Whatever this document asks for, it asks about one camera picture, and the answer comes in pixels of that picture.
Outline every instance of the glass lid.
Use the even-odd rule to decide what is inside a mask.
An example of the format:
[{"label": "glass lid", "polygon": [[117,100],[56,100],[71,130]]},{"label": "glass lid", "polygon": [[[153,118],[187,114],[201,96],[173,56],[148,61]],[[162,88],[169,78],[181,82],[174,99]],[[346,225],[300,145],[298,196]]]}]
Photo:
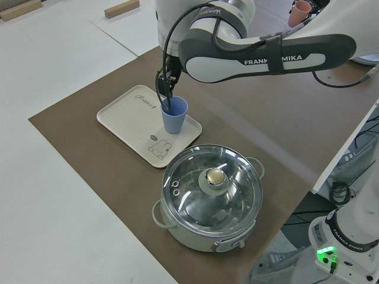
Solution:
[{"label": "glass lid", "polygon": [[239,153],[217,145],[184,150],[168,165],[163,199],[174,218],[196,233],[240,234],[262,202],[261,184]]}]

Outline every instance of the blue cup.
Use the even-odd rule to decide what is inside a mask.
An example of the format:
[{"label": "blue cup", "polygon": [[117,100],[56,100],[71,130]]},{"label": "blue cup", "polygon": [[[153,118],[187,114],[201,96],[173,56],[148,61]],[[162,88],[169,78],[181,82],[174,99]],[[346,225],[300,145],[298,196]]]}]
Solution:
[{"label": "blue cup", "polygon": [[[163,103],[167,106],[167,98],[163,100]],[[183,126],[184,118],[188,110],[188,104],[185,99],[180,96],[173,96],[171,98],[171,108],[167,109],[160,106],[162,111],[163,125],[165,130],[169,134],[178,134]]]}]

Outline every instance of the tray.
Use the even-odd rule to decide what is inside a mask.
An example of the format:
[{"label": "tray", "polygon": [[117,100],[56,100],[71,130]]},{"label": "tray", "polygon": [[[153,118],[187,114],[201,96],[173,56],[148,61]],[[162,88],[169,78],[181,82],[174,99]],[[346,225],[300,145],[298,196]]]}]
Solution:
[{"label": "tray", "polygon": [[179,134],[163,127],[156,92],[137,85],[97,113],[97,120],[153,167],[161,168],[201,133],[199,122],[186,115]]}]

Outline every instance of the brown tabletop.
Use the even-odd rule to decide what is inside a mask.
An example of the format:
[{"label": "brown tabletop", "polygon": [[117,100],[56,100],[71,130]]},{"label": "brown tabletop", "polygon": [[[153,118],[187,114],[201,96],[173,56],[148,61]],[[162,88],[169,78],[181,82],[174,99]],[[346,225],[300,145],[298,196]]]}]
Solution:
[{"label": "brown tabletop", "polygon": [[[257,30],[285,26],[283,11],[288,13],[289,6],[279,11],[272,10],[275,1],[261,2],[256,3]],[[269,14],[267,5],[272,6]],[[379,84],[331,89],[308,73],[203,84],[182,75],[175,94],[188,101],[188,114],[203,127],[194,144],[221,144],[258,158],[266,168],[262,208],[245,248],[202,253],[186,248],[152,220],[164,169],[152,167],[96,119],[101,108],[132,87],[154,89],[160,64],[156,48],[30,121],[180,284],[239,283],[375,104]],[[367,70],[348,63],[320,76],[348,83]]]}]

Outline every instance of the pot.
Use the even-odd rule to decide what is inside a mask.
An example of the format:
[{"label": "pot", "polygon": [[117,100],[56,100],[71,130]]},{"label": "pot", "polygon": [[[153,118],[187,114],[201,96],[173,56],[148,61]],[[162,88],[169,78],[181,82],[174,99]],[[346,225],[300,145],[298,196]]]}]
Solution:
[{"label": "pot", "polygon": [[[252,163],[261,168],[258,176]],[[199,251],[243,247],[262,203],[262,163],[227,147],[200,145],[179,153],[163,176],[154,222]],[[160,206],[163,223],[155,216]]]}]

